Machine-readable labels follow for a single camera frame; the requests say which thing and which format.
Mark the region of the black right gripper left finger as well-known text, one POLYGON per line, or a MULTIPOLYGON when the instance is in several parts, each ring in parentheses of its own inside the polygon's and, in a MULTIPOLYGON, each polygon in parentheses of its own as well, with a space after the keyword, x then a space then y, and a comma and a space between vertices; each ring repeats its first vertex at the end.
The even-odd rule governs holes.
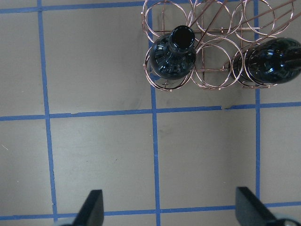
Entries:
POLYGON ((102 226, 104 222, 103 192, 92 190, 73 221, 73 226, 102 226))

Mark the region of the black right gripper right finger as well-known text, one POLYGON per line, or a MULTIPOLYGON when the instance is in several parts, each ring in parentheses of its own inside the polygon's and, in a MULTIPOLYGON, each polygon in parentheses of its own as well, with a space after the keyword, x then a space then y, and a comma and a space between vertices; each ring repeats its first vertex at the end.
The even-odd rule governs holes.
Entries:
POLYGON ((241 226, 274 226, 276 217, 248 187, 237 187, 235 216, 241 226))

